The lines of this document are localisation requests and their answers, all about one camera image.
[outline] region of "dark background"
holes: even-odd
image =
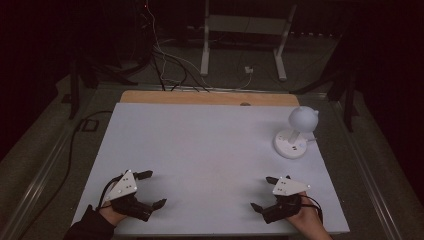
[[[278,0],[269,1],[282,4]],[[133,14],[132,6],[144,3],[128,2],[119,10],[122,14],[114,17],[105,17],[108,6],[116,7],[113,0],[0,3],[3,128],[0,159],[57,95],[55,83],[69,73],[71,46],[79,43],[94,51],[92,54],[99,60],[119,64],[114,42],[122,33],[117,34],[117,24],[133,24],[128,17]],[[150,2],[158,23],[182,42],[190,37],[187,25],[197,28],[203,24],[203,1]],[[216,0],[211,1],[211,11],[279,17],[280,12],[275,10],[278,8],[267,9],[267,3],[258,2]],[[339,38],[343,33],[325,71],[352,64],[359,69],[357,90],[364,94],[421,202],[424,201],[424,192],[419,190],[424,180],[420,151],[424,146],[422,10],[419,1],[305,0],[299,1],[292,25],[298,37],[312,33]]]

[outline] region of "white metal stand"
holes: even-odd
[[[260,33],[270,35],[281,35],[281,42],[278,48],[274,49],[275,64],[278,72],[278,79],[286,81],[287,75],[284,69],[282,53],[286,44],[296,5],[290,9],[287,19],[271,19],[271,18],[250,18],[239,16],[221,16],[209,14],[209,0],[205,3],[205,31],[203,40],[202,63],[200,66],[200,74],[207,76],[209,71],[209,31],[223,32],[245,32],[245,33]]]

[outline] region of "wooden tabletop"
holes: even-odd
[[[228,93],[228,92],[164,92],[128,90],[122,103],[208,104],[252,106],[299,106],[292,94]]]

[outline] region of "robotic hand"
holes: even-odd
[[[141,173],[132,173],[131,170],[126,171],[124,175],[113,178],[104,188],[102,196],[99,201],[97,210],[101,208],[104,195],[109,186],[115,182],[115,186],[106,196],[106,200],[110,201],[111,206],[115,212],[123,215],[134,217],[147,222],[150,215],[165,205],[166,199],[162,199],[153,203],[151,206],[141,203],[135,197],[137,185],[135,179],[143,180],[150,178],[153,175],[152,171],[145,171]]]
[[[262,214],[267,224],[294,216],[299,213],[301,207],[316,208],[322,221],[322,211],[319,205],[317,207],[315,205],[302,204],[301,198],[305,196],[300,195],[299,192],[309,189],[309,185],[290,180],[290,176],[280,179],[267,177],[266,180],[269,184],[275,185],[273,190],[273,194],[276,197],[275,205],[267,208],[263,208],[255,203],[251,203],[250,205],[255,212]]]

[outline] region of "metal frame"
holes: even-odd
[[[226,19],[228,16],[219,16],[219,15],[210,15],[209,13],[209,0],[206,0],[205,3],[205,28],[204,28],[204,39],[203,39],[203,53],[202,53],[202,62],[200,65],[200,75],[205,77],[209,72],[209,55],[210,55],[210,47],[209,47],[209,32],[210,31],[224,31],[224,32],[247,32],[247,33],[261,33],[261,34],[273,34],[273,35],[281,35],[280,45],[274,49],[274,59],[275,65],[278,72],[278,79],[280,81],[286,81],[287,75],[284,69],[283,59],[281,57],[284,46],[286,44],[288,35],[290,33],[291,23],[293,21],[294,14],[296,12],[297,5],[292,5],[290,9],[289,16],[285,20],[276,20],[276,19],[268,19],[268,18],[247,18],[247,17],[233,17],[235,20],[247,21],[247,25],[249,25],[250,21],[260,21],[263,24],[267,24],[267,26],[275,26],[276,24],[280,24],[280,27],[275,27],[274,29],[266,30],[260,28],[248,28],[248,26],[244,27],[244,30],[237,30],[236,28],[231,28],[228,26],[214,26],[211,22],[211,17],[213,19]]]
[[[343,108],[340,105],[340,102],[332,102],[331,107],[335,112],[337,120],[343,126]],[[363,155],[355,138],[352,136],[352,133],[350,133],[347,128],[343,128],[343,133],[346,141],[350,146],[352,154],[355,156],[355,163],[360,169],[360,171],[358,172],[360,173],[362,181],[364,182],[364,186],[368,191],[368,195],[372,204],[374,205],[374,209],[380,219],[381,225],[384,229],[384,232],[386,233],[387,239],[402,240],[403,238],[400,233],[400,230],[398,229],[396,223],[393,220],[393,217],[390,213],[389,207],[387,206],[383,194],[378,188],[374,176],[369,168],[367,159]]]
[[[82,101],[79,105],[80,111],[76,112],[75,117],[64,124],[60,135],[50,150],[49,155],[43,162],[42,166],[38,169],[37,174],[32,179],[13,214],[10,216],[6,225],[0,232],[1,240],[18,239],[18,237],[22,234],[25,226],[24,224],[28,223],[28,218],[43,193],[44,187],[49,181],[56,163],[59,161],[63,152],[66,151],[72,132],[79,124],[84,111],[87,109],[92,97],[94,96],[94,91],[92,89],[78,87],[78,91],[82,91],[83,93],[81,98]]]

